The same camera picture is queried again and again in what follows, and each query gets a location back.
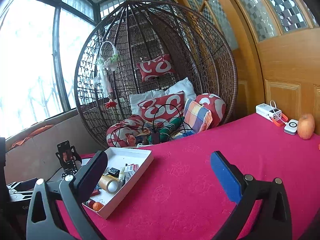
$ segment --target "table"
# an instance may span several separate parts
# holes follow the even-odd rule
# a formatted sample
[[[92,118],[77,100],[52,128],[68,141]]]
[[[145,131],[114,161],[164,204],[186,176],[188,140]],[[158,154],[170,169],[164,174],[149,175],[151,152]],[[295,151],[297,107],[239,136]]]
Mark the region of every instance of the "table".
[[[107,220],[87,210],[108,240],[210,240],[235,207],[210,166],[220,150],[243,174],[258,180],[282,179],[291,209],[293,239],[298,239],[320,207],[320,137],[302,140],[252,114],[237,121],[149,146],[154,161]],[[60,212],[79,237],[62,203]],[[251,228],[255,206],[241,232]]]

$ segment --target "blue gripper pad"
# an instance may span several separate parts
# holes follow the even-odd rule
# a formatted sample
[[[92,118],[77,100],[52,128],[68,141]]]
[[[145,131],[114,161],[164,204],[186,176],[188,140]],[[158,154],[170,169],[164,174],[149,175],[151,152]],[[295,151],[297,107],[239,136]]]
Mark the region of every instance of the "blue gripper pad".
[[[229,200],[238,204],[242,194],[241,186],[236,177],[216,152],[211,154],[210,164]]]

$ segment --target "green cloth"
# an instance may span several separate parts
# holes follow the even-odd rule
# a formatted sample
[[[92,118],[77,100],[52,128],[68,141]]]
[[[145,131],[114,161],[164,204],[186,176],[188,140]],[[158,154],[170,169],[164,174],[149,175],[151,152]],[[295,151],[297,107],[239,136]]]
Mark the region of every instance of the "green cloth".
[[[168,141],[169,136],[182,124],[184,116],[176,117],[173,119],[169,125],[159,130],[160,133],[160,142]],[[151,135],[148,136],[148,141],[151,142]]]

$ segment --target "wicker weave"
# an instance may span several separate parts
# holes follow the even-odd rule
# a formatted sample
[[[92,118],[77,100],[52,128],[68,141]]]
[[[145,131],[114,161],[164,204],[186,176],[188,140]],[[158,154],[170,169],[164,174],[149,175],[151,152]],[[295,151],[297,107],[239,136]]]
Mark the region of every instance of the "wicker weave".
[[[96,59],[103,41],[111,41],[120,52],[116,71],[106,71],[113,87],[117,108],[105,107],[109,101],[101,84],[94,86]],[[112,56],[104,43],[100,56]],[[142,82],[136,63],[169,54],[176,74]],[[103,147],[107,129],[129,117],[130,94],[166,90],[188,77],[196,94],[214,93],[227,105],[221,124],[230,119],[236,103],[238,79],[230,47],[221,33],[201,14],[168,1],[126,0],[93,30],[77,62],[75,100],[82,122]]]

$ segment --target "red flower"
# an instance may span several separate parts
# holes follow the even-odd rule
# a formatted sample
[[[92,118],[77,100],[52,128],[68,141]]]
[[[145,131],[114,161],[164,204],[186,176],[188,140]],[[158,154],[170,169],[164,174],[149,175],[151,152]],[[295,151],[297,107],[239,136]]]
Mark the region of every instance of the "red flower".
[[[108,103],[105,103],[105,107],[106,108],[110,108],[110,107],[116,107],[117,103],[115,101],[109,101]]]

